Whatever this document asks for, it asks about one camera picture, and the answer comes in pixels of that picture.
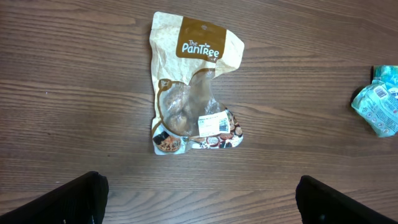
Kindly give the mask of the brown Pantree mushroom bag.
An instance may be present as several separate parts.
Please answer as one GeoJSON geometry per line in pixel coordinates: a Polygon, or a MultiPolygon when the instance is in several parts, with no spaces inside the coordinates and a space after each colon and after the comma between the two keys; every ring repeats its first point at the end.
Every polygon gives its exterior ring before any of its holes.
{"type": "Polygon", "coordinates": [[[234,33],[210,22],[156,12],[149,37],[155,93],[154,124],[178,136],[212,136],[204,116],[225,111],[216,101],[212,79],[237,70],[244,43],[234,33]]]}

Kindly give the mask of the mixed beans printed bag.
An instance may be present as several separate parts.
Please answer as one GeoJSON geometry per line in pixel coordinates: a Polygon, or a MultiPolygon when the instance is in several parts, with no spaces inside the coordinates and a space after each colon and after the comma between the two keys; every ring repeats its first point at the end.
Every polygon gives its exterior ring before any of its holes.
{"type": "Polygon", "coordinates": [[[199,134],[180,136],[161,122],[152,129],[152,142],[157,155],[183,154],[191,149],[236,147],[243,141],[243,130],[229,110],[199,117],[199,134]]]}

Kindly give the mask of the teal Kleenex tissue pack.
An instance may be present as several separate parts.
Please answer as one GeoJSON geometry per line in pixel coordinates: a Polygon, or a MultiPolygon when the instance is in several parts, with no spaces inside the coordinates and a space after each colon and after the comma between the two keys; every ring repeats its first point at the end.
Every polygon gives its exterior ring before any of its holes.
{"type": "Polygon", "coordinates": [[[397,87],[397,65],[376,65],[373,79],[384,82],[389,88],[397,87]]]}

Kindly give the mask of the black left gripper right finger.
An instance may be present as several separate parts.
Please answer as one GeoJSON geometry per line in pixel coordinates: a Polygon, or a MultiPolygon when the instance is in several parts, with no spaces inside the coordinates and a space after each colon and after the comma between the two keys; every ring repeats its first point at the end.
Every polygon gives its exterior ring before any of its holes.
{"type": "Polygon", "coordinates": [[[303,224],[397,224],[309,176],[301,176],[295,199],[303,224]]]}

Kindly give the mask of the teal wet wipes pack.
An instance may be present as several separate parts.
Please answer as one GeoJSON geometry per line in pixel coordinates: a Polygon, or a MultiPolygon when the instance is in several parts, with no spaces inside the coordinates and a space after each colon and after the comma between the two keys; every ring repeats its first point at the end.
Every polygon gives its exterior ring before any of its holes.
{"type": "Polygon", "coordinates": [[[384,82],[373,80],[355,96],[351,107],[380,138],[397,134],[397,99],[384,82]]]}

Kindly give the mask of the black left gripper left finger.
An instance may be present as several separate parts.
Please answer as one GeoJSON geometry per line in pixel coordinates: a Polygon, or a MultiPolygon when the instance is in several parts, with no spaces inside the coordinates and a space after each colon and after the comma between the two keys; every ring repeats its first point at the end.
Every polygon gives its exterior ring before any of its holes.
{"type": "Polygon", "coordinates": [[[1,224],[102,224],[108,193],[107,178],[90,171],[1,215],[1,224]]]}

